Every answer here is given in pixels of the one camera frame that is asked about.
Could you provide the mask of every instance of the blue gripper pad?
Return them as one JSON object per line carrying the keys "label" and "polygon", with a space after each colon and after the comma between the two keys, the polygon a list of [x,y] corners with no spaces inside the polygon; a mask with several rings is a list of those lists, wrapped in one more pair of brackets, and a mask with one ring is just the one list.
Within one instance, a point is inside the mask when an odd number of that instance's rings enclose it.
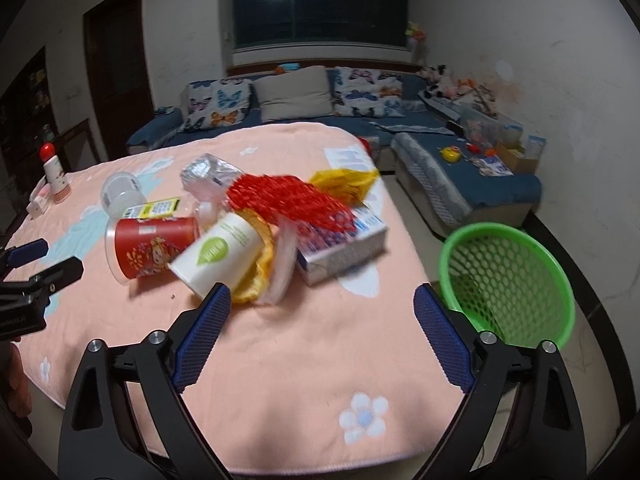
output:
{"label": "blue gripper pad", "polygon": [[475,382],[469,350],[436,299],[423,285],[415,289],[414,312],[449,382],[469,393]]}
{"label": "blue gripper pad", "polygon": [[198,319],[175,353],[171,381],[178,393],[198,381],[231,312],[231,293],[226,286],[221,286],[216,294],[206,300],[207,304],[200,307],[202,311]]}
{"label": "blue gripper pad", "polygon": [[46,240],[40,238],[39,240],[11,249],[6,262],[9,267],[17,269],[18,267],[46,256],[47,252],[49,252],[49,246]]}

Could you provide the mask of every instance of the flower decoration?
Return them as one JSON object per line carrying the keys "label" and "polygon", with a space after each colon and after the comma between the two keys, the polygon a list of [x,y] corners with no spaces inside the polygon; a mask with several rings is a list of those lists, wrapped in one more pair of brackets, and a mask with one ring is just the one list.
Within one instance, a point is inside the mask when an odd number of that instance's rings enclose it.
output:
{"label": "flower decoration", "polygon": [[377,437],[385,433],[386,425],[382,415],[388,410],[389,401],[385,397],[373,400],[363,393],[357,393],[351,398],[351,407],[344,410],[338,422],[344,430],[346,444],[355,444],[365,434]]}
{"label": "flower decoration", "polygon": [[143,263],[142,254],[140,254],[135,249],[133,249],[130,253],[127,253],[127,261],[133,269],[140,270],[145,266],[145,264]]}
{"label": "flower decoration", "polygon": [[49,359],[45,356],[42,362],[40,363],[40,379],[43,383],[49,382],[49,371],[51,370],[51,363]]}
{"label": "flower decoration", "polygon": [[414,22],[409,22],[409,25],[407,25],[406,32],[404,34],[408,38],[412,38],[418,43],[421,43],[427,38],[426,33],[420,28],[420,25]]}

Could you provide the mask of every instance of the red mesh bag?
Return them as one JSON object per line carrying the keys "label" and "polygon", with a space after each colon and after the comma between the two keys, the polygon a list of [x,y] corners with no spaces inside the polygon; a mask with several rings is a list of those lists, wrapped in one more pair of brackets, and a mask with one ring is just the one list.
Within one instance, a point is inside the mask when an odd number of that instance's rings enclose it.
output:
{"label": "red mesh bag", "polygon": [[244,174],[226,196],[231,209],[253,209],[271,224],[278,224],[278,214],[282,214],[329,231],[355,230],[354,217],[347,206],[296,176]]}

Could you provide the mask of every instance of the beige cushion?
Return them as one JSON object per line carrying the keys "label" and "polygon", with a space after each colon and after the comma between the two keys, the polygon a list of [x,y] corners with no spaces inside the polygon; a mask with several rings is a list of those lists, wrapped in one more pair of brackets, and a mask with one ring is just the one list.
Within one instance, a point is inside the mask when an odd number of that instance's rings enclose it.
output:
{"label": "beige cushion", "polygon": [[324,66],[310,66],[254,81],[262,122],[321,117],[332,112]]}

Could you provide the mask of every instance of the green leaf logo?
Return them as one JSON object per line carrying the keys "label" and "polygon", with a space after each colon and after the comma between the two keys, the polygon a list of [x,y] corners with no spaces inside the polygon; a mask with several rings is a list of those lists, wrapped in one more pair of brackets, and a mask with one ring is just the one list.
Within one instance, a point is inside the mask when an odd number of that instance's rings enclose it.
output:
{"label": "green leaf logo", "polygon": [[198,256],[198,265],[212,264],[219,262],[228,253],[229,246],[226,241],[220,237],[213,237],[205,240],[200,248]]}

